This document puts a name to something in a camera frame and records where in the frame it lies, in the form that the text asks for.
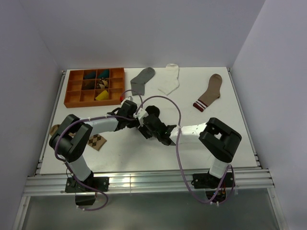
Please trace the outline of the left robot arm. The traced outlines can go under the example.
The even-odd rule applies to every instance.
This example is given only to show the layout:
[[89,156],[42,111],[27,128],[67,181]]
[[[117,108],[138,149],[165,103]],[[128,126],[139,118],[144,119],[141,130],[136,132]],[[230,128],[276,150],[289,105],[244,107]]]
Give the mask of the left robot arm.
[[49,146],[55,151],[58,160],[68,165],[76,177],[76,186],[82,191],[89,191],[94,185],[94,174],[83,157],[90,137],[104,132],[119,131],[126,127],[135,127],[137,120],[133,114],[137,104],[125,100],[121,107],[97,118],[80,119],[71,114],[60,124],[49,140]]

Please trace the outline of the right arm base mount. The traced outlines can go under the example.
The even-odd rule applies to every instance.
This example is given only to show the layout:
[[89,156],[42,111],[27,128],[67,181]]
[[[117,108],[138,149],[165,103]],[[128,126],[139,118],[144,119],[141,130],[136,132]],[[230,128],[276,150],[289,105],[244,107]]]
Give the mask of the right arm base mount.
[[[209,173],[194,173],[192,175],[191,185],[195,189],[216,189],[220,180]],[[227,172],[226,176],[222,182],[222,188],[231,188],[233,185],[234,179],[231,172]]]

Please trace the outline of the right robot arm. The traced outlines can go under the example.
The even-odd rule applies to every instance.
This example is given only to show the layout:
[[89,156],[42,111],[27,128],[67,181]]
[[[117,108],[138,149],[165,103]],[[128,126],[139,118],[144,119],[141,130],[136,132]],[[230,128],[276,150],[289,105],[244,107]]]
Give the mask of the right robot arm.
[[138,129],[145,138],[155,137],[166,146],[179,144],[197,144],[205,147],[213,156],[209,169],[208,183],[217,187],[224,181],[224,172],[232,162],[242,136],[218,118],[212,117],[208,122],[192,125],[165,125],[154,114],[137,113],[134,115],[140,125]]

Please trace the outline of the black sock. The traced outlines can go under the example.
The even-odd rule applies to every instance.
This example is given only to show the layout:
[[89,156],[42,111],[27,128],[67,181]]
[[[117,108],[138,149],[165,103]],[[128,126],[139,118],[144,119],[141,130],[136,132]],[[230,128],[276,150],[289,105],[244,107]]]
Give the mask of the black sock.
[[156,117],[159,117],[159,115],[160,115],[159,108],[154,106],[154,105],[150,105],[150,106],[146,107],[145,110],[148,113],[148,115],[154,115]]

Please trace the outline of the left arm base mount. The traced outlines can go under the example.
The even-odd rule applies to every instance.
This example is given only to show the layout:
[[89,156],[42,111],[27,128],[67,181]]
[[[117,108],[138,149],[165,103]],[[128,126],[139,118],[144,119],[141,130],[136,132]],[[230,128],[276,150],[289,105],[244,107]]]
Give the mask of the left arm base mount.
[[69,177],[66,181],[65,193],[75,194],[75,204],[78,207],[87,207],[94,204],[98,193],[106,197],[105,192],[108,191],[109,178],[108,177],[93,177],[88,184],[83,182],[80,184],[73,177]]

